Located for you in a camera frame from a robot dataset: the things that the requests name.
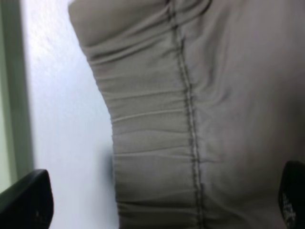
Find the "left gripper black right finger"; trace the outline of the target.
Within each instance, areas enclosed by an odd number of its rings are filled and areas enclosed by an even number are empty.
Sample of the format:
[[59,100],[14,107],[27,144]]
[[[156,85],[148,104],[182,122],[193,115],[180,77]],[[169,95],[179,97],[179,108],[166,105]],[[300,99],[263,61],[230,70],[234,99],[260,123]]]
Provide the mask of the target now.
[[278,205],[288,229],[305,228],[305,165],[286,163],[278,193]]

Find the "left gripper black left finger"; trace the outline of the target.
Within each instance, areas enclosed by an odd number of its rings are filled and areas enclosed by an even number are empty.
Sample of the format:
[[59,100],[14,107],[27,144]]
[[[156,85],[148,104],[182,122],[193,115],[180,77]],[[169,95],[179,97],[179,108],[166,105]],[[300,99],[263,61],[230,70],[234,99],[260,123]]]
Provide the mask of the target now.
[[37,169],[0,194],[2,229],[48,229],[54,214],[49,173]]

